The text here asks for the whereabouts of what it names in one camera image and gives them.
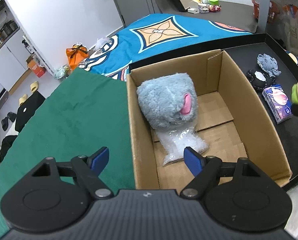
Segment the purple tissue pack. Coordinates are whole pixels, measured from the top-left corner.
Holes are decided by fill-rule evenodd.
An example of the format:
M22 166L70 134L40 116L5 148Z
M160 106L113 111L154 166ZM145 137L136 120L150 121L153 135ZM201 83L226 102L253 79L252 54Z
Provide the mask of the purple tissue pack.
M292 117L291 102L281 85L272 85L262 92L277 124Z

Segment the white soft bundle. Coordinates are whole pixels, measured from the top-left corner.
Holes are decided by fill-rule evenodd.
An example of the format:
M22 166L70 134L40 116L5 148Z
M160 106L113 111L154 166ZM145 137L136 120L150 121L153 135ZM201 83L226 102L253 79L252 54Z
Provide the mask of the white soft bundle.
M173 129L157 129L155 134L166 151L163 166L183 159L186 147L190 147L198 153L204 153L209 149L207 143L198 136L195 127L191 124Z

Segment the black heart soft toy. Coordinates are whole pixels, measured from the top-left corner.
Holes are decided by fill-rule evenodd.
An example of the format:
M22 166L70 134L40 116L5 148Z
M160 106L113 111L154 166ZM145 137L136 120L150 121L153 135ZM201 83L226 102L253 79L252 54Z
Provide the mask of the black heart soft toy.
M262 92L265 88L276 84L275 77L270 77L268 74L258 70L248 70L246 72L246 78L258 92Z

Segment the grey fluffy plush toy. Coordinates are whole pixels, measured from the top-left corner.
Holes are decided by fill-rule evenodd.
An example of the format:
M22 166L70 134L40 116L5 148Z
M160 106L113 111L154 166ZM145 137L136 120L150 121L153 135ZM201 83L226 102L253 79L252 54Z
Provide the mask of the grey fluffy plush toy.
M141 111L153 129L176 128L197 118L197 94L186 73L144 81L136 92Z

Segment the black shallow tray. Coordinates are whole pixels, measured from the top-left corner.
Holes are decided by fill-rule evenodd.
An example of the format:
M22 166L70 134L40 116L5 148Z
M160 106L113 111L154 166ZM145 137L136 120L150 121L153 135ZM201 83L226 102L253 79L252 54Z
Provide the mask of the black shallow tray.
M136 89L145 80L188 73L198 95L197 133L205 155L224 161L249 157L277 184L298 184L298 117L277 124L261 95L263 85L291 93L298 67L267 34L202 42L154 55L131 65L128 112L137 189L181 190L193 176L180 161L164 165L165 150L138 106Z

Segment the green cloth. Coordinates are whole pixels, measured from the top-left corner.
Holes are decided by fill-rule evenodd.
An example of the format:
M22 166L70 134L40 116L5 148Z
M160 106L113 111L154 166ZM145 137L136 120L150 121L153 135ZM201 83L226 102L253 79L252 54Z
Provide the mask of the green cloth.
M75 70L46 98L0 164L3 195L45 157L69 161L110 152L100 178L112 191L134 189L127 89L124 81ZM0 211L0 237L8 230Z

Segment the black chair back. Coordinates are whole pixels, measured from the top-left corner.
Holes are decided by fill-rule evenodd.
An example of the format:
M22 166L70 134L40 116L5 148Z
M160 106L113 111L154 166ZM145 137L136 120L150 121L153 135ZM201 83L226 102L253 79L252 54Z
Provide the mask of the black chair back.
M21 132L26 123L35 114L36 110L44 103L45 99L46 98L39 91L35 91L20 105L17 110L15 131L18 133Z

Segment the orange gift bag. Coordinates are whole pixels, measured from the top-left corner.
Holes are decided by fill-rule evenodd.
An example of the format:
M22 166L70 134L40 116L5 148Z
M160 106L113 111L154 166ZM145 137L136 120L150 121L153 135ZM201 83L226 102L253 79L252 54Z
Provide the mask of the orange gift bag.
M66 49L66 56L70 69L75 70L78 65L89 56L89 52L82 44L75 44L71 48Z

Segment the blue patterned blanket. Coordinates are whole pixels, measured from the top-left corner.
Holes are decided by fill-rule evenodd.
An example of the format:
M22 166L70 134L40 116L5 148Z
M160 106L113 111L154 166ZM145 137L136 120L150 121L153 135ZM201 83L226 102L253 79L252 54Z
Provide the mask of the blue patterned blanket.
M184 55L264 43L277 60L288 61L284 49L267 34L252 34L227 24L171 14L150 14L94 49L79 68L126 80L131 70Z

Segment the orange cardboard box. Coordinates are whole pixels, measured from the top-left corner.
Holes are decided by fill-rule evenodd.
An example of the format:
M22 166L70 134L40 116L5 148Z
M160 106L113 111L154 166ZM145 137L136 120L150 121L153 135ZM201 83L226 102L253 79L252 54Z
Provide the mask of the orange cardboard box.
M27 67L37 76L42 77L46 69L40 64L40 61L34 57L33 55L30 55L26 59Z

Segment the green cup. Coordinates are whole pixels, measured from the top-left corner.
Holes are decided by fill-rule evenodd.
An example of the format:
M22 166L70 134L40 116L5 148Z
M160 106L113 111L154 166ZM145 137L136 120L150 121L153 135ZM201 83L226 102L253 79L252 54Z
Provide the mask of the green cup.
M219 0L209 0L210 5L219 5Z

